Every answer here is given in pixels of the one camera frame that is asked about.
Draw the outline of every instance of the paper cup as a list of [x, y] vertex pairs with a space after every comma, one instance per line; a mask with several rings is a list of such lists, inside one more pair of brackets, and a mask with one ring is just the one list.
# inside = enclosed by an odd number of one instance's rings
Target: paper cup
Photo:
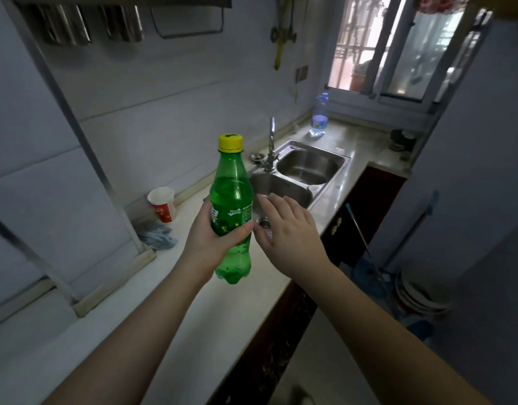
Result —
[[171, 223], [176, 218], [175, 191], [167, 186], [151, 190], [147, 196], [163, 223]]

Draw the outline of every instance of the sprite bottle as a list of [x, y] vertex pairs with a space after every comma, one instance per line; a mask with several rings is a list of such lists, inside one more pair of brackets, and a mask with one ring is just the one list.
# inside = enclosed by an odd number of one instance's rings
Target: sprite bottle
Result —
[[[210, 188], [212, 203], [212, 229], [218, 236], [251, 220], [251, 205], [254, 190], [244, 164], [242, 163], [242, 136], [226, 134], [220, 136], [218, 151], [220, 163]], [[222, 264], [216, 268], [216, 275], [229, 284], [237, 284], [251, 269], [249, 235], [242, 243], [228, 251]]]

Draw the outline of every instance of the white countertop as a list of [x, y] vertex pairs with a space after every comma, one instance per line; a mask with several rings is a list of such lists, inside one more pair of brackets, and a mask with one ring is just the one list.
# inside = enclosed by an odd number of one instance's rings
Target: white countertop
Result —
[[[367, 165], [408, 177], [387, 133], [331, 120], [321, 138], [308, 127], [288, 139], [351, 158], [341, 186], [330, 185], [311, 212], [319, 231], [340, 208]], [[0, 404], [40, 403], [163, 279], [179, 258], [210, 185], [179, 205], [173, 235], [179, 243], [137, 273], [86, 317], [77, 319], [53, 290], [0, 325]], [[238, 360], [289, 279], [268, 261], [252, 236], [249, 276], [237, 285], [213, 278], [198, 294], [156, 373], [144, 404], [202, 404]]]

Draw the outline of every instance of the yellow bottle cap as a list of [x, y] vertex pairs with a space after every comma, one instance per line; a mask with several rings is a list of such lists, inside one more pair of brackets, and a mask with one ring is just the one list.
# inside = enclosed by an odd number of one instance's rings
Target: yellow bottle cap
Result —
[[218, 150], [223, 153], [240, 153], [243, 150], [242, 136], [235, 133], [220, 135]]

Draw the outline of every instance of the hand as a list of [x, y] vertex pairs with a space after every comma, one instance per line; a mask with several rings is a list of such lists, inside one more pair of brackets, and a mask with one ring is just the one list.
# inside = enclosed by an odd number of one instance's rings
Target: hand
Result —
[[259, 196], [272, 229], [272, 242], [258, 224], [254, 227], [257, 243], [272, 264], [298, 282], [299, 274], [330, 264], [311, 213], [290, 197], [270, 193]]
[[210, 197], [206, 198], [189, 231], [184, 251], [177, 262], [179, 267], [194, 274], [203, 284], [211, 279], [216, 267], [231, 247], [244, 240], [254, 226], [249, 221], [225, 236], [219, 237], [210, 226]]

